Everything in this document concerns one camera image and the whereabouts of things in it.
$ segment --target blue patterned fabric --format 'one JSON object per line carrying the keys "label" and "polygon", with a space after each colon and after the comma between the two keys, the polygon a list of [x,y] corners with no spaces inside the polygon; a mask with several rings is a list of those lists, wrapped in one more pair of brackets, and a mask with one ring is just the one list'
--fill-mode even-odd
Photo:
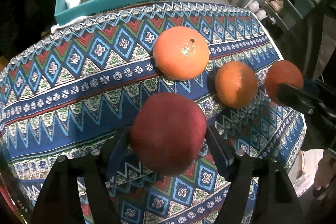
{"label": "blue patterned fabric", "polygon": [[[210,61],[195,79],[174,81],[156,68],[152,48],[174,26],[197,30]],[[223,106],[214,77],[226,62],[256,73],[259,90],[244,109]],[[264,88],[279,56],[250,12],[229,5],[157,3],[102,14],[66,28],[13,58],[0,76],[0,150],[31,205],[59,155],[84,156],[132,124],[146,99],[174,92],[194,100],[236,149],[253,157],[273,154],[290,170],[305,135],[301,114],[275,105]],[[204,143],[182,175],[157,180],[129,148],[108,190],[123,223],[212,223],[228,182],[219,176]],[[83,179],[83,213],[93,223]],[[257,179],[251,182],[249,222]]]}

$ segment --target teal box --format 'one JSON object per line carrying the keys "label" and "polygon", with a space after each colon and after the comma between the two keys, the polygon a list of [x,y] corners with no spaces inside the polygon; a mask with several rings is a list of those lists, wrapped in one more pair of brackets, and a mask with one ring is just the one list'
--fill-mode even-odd
{"label": "teal box", "polygon": [[109,10],[162,0],[89,0],[76,7],[67,9],[65,0],[56,0],[55,19],[59,25],[65,25],[79,16],[96,15]]}

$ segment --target orange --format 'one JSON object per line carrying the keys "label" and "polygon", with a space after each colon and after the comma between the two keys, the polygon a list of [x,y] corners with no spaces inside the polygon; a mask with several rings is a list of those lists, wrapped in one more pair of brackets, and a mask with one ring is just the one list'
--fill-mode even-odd
{"label": "orange", "polygon": [[222,103],[236,109],[249,105],[258,92],[254,71],[238,61],[228,62],[218,70],[215,86]]}
{"label": "orange", "polygon": [[303,89],[303,76],[293,63],[282,60],[275,62],[268,70],[265,88],[269,97],[278,105],[284,106],[277,98],[278,84],[287,83],[298,89]]}
{"label": "orange", "polygon": [[199,76],[209,62],[209,48],[203,36],[187,27],[173,27],[161,33],[153,55],[165,75],[182,81]]}

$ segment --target zigzag pattern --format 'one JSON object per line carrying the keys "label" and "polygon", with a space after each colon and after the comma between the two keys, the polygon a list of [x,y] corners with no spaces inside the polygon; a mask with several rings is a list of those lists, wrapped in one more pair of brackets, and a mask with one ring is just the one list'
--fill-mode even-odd
{"label": "zigzag pattern", "polygon": [[[160,33],[174,26],[197,30],[209,46],[210,61],[195,79],[173,81],[155,70],[153,45]],[[232,60],[249,65],[259,81],[255,100],[239,110],[223,106],[214,88],[218,69]],[[174,92],[194,100],[208,124],[251,156],[268,155],[284,132],[277,153],[279,161],[288,164],[304,129],[298,113],[286,123],[294,111],[267,98],[264,79],[277,60],[258,21],[240,8],[161,3],[99,15],[38,42],[2,72],[0,130],[5,133],[0,149],[34,204],[60,154],[80,157],[99,148],[116,130],[132,124],[153,93]],[[167,218],[171,223],[213,223],[228,190],[206,143],[183,175],[155,180],[128,150],[107,184],[123,223],[166,224]],[[253,209],[256,187],[253,181],[247,212]],[[78,189],[86,222],[93,223],[81,179]]]}
{"label": "zigzag pattern", "polygon": [[[11,123],[6,126],[7,148],[12,157],[43,152],[46,147],[54,149],[67,145],[69,139],[78,139],[78,136],[81,136],[81,139],[94,137],[96,132],[89,128],[99,126],[101,132],[107,132],[130,125],[144,101],[151,94],[169,91],[194,100],[208,92],[215,92],[213,89],[214,75],[224,63],[237,60],[257,69],[263,63],[252,65],[249,56],[253,56],[255,59],[260,56],[260,52],[267,52],[269,57],[276,58],[274,49],[270,44],[266,44],[246,50],[241,54],[210,60],[205,72],[194,80],[180,82],[173,81],[165,76],[156,76],[126,85],[123,88],[94,95],[72,105],[59,107],[51,112]],[[267,68],[256,73],[260,83],[264,81],[266,70]],[[256,97],[251,107],[253,108],[254,104],[259,104],[264,99],[265,93],[260,91],[260,95]],[[127,115],[123,115],[123,109],[127,109]],[[248,113],[249,109],[240,111]]]}

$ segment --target white shoe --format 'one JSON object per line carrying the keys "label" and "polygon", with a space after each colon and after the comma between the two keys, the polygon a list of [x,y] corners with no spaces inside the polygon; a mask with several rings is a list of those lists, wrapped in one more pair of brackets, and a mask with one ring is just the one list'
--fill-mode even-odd
{"label": "white shoe", "polygon": [[259,10],[256,14],[257,19],[259,19],[260,21],[263,20],[265,17],[267,17],[268,13],[265,10]]}
{"label": "white shoe", "polygon": [[251,12],[255,14],[260,9],[259,3],[257,1],[254,1],[248,5],[248,8],[250,9]]}

